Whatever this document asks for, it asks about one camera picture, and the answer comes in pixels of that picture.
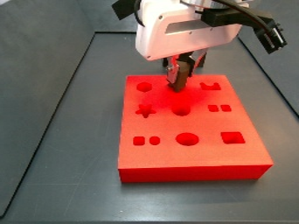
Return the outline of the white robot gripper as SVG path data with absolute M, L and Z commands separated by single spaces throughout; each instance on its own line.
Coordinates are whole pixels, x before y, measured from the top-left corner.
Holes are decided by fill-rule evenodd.
M 196 7 L 181 0 L 142 0 L 135 48 L 147 60 L 172 57 L 168 80 L 176 83 L 180 64 L 193 76 L 196 59 L 190 52 L 228 44 L 238 35 L 240 24 L 212 27 L 202 22 Z

